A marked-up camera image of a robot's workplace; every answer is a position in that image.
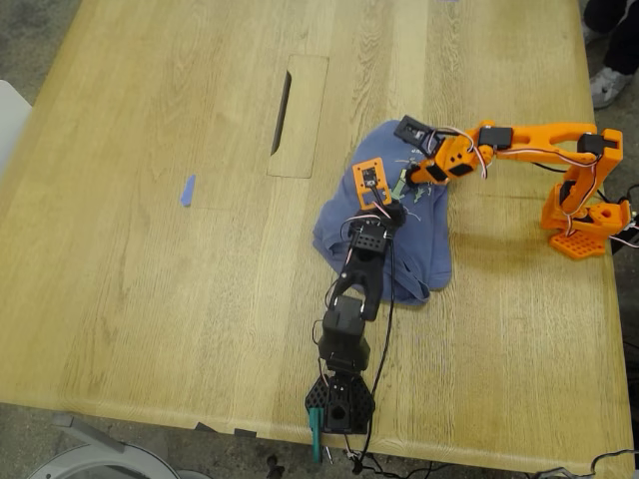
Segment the table surface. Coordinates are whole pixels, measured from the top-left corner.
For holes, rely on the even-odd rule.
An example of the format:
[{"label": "table surface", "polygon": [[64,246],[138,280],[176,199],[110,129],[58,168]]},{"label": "table surface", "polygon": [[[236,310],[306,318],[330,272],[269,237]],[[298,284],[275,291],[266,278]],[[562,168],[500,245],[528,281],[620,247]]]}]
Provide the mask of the table surface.
[{"label": "table surface", "polygon": [[[85,0],[0,186],[0,400],[310,442],[312,227],[404,114],[591,122],[577,2]],[[631,446],[611,258],[546,244],[555,181],[504,161],[450,187],[452,281],[397,308],[372,451],[585,473]]]}]

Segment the white shoe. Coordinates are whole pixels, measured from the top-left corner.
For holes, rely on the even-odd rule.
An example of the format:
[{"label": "white shoe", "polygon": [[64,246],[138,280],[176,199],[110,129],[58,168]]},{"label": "white shoe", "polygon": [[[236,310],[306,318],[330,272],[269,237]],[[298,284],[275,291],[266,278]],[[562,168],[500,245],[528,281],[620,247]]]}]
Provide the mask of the white shoe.
[{"label": "white shoe", "polygon": [[589,43],[599,40],[600,38],[607,37],[605,33],[599,33],[592,30],[588,25],[581,21],[581,34],[583,35],[583,43],[588,45]]},{"label": "white shoe", "polygon": [[617,95],[632,81],[632,75],[623,75],[612,68],[604,67],[590,79],[590,95],[595,109],[605,108],[615,101]]}]

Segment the orange bracket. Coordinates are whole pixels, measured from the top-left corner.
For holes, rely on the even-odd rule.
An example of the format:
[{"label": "orange bracket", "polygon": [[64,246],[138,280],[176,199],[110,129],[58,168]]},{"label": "orange bracket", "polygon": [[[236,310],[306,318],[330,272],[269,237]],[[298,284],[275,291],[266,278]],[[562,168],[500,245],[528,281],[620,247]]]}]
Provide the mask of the orange bracket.
[{"label": "orange bracket", "polygon": [[386,182],[386,174],[383,170],[381,158],[373,158],[372,160],[353,165],[352,175],[355,179],[357,199],[359,200],[359,206],[362,210],[372,210],[375,208],[374,197],[370,202],[367,202],[364,197],[367,193],[371,194],[373,188],[378,191],[381,190],[383,192],[381,196],[383,204],[390,205],[392,198],[390,197],[390,189]]},{"label": "orange bracket", "polygon": [[[630,223],[630,205],[626,201],[618,205],[586,205],[606,176],[621,162],[621,132],[607,129],[597,135],[595,125],[581,123],[497,128],[493,122],[484,121],[465,134],[472,139],[475,149],[469,149],[470,142],[462,135],[448,136],[436,153],[408,172],[407,182],[445,185],[480,165],[485,168],[493,157],[564,164],[568,169],[563,174],[563,181],[551,189],[541,214],[542,228],[560,230],[549,239],[552,247],[573,258],[603,254],[608,237],[618,234]],[[495,144],[481,142],[482,134]],[[557,146],[569,141],[581,145],[581,152],[570,152]]]}]

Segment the blue cloth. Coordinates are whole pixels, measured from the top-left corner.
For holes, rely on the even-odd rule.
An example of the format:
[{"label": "blue cloth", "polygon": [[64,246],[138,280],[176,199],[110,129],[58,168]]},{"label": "blue cloth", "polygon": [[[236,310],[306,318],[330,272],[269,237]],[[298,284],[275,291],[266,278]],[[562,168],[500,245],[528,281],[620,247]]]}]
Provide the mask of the blue cloth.
[{"label": "blue cloth", "polygon": [[[359,144],[351,165],[381,157],[388,187],[393,190],[401,171],[408,167],[406,160],[419,162],[423,155],[406,144],[393,132],[399,121],[378,126]],[[442,288],[450,280],[450,252],[446,223],[446,186],[420,185],[423,194],[415,201],[415,190],[404,187],[401,203],[413,215],[397,230],[395,248],[395,300],[403,304],[422,304],[428,301],[431,288]],[[359,210],[352,169],[349,166],[339,182],[337,192],[321,208],[313,230],[313,245],[340,272],[348,251],[349,240],[343,222]],[[390,300],[390,254],[386,256],[383,272],[382,299]]]}]

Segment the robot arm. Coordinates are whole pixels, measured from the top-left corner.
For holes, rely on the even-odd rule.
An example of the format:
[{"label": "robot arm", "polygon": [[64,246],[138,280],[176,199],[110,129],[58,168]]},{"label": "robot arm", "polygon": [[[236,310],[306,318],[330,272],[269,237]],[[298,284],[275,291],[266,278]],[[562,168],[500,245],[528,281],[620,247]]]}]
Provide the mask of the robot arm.
[{"label": "robot arm", "polygon": [[[406,174],[410,186],[439,185],[486,167],[493,157],[529,163],[568,164],[562,183],[556,184],[543,207],[541,226],[561,230],[550,239],[553,247],[574,258],[603,254],[605,241],[621,232],[631,220],[630,205],[600,203],[586,206],[604,178],[622,159],[622,136],[616,130],[597,135],[594,125],[555,123],[525,127],[495,127],[482,122],[461,132],[435,129],[404,117],[395,135],[419,148],[424,159]],[[577,143],[577,152],[557,147]]]}]

